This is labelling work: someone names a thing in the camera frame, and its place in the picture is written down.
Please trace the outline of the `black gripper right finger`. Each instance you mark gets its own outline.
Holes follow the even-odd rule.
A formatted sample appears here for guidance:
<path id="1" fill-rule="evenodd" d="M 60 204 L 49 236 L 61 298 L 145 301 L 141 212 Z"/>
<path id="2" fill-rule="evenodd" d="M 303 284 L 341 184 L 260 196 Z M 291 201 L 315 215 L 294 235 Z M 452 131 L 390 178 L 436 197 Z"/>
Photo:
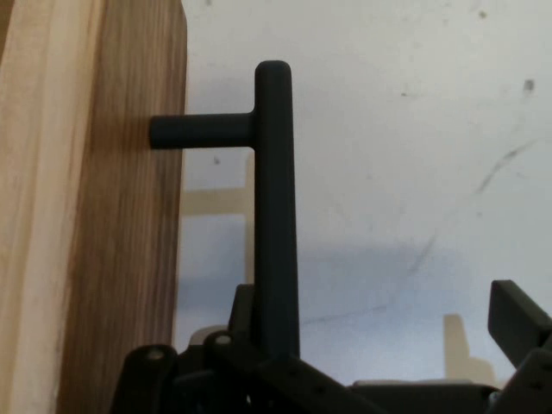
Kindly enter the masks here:
<path id="1" fill-rule="evenodd" d="M 511 280 L 492 282 L 488 331 L 515 373 L 490 413 L 551 412 L 551 317 Z"/>

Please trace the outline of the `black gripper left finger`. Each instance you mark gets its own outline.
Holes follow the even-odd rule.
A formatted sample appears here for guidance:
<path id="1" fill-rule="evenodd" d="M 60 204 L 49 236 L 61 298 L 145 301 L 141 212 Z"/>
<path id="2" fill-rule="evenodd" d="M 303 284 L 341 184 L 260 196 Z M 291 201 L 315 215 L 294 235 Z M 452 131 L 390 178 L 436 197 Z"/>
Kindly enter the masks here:
<path id="1" fill-rule="evenodd" d="M 250 341 L 254 287 L 239 285 L 226 330 L 184 353 L 139 347 L 124 360 L 113 413 L 381 413 L 382 408 L 293 356 Z"/>

